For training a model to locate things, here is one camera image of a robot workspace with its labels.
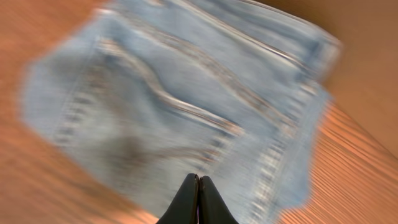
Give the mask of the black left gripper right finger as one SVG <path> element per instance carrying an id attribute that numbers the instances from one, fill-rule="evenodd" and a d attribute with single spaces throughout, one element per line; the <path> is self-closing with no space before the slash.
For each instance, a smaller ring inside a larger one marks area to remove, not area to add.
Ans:
<path id="1" fill-rule="evenodd" d="M 238 224 L 211 178 L 203 176 L 200 178 L 199 184 L 199 224 Z"/>

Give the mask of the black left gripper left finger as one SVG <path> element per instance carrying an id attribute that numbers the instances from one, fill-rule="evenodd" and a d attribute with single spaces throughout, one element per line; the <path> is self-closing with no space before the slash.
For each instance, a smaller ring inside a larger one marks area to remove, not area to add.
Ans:
<path id="1" fill-rule="evenodd" d="M 198 223 L 199 178 L 188 174 L 166 212 L 156 224 L 197 224 Z"/>

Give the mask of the blue denim jeans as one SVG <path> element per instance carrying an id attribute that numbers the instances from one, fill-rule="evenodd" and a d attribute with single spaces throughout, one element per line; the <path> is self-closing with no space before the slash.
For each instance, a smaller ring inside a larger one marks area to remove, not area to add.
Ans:
<path id="1" fill-rule="evenodd" d="M 32 62 L 22 117 L 153 215 L 196 173 L 239 223 L 273 223 L 308 199 L 320 82 L 339 51 L 256 1 L 111 1 Z"/>

